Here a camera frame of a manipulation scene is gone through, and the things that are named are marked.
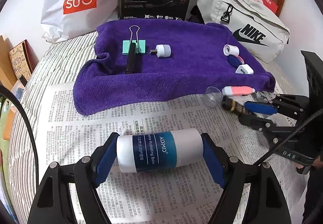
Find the person's right hand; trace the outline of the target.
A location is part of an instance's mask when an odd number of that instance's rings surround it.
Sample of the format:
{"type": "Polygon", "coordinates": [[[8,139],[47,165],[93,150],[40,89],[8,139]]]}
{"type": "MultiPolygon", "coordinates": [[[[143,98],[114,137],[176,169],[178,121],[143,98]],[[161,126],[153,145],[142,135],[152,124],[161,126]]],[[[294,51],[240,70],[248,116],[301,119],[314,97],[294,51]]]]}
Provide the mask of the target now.
{"type": "Polygon", "coordinates": [[[312,163],[312,165],[296,164],[296,171],[298,174],[307,175],[310,172],[311,168],[322,168],[322,165],[323,165],[323,161],[322,161],[321,157],[319,156],[312,163]]]}

